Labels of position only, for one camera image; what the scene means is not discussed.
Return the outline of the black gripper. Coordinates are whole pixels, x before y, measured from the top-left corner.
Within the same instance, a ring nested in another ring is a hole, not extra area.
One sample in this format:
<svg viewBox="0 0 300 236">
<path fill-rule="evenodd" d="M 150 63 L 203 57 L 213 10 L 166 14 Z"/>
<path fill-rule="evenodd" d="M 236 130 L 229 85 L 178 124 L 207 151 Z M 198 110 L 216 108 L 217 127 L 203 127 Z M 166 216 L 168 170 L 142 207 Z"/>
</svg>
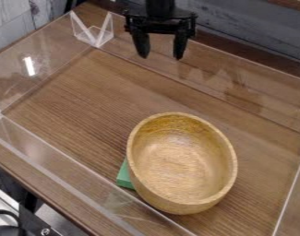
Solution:
<svg viewBox="0 0 300 236">
<path fill-rule="evenodd" d="M 197 14 L 177 7 L 176 0 L 145 0 L 141 6 L 129 6 L 124 12 L 125 30 L 132 32 L 138 55 L 150 53 L 150 36 L 176 34 L 173 56 L 182 59 L 188 38 L 196 35 Z"/>
</svg>

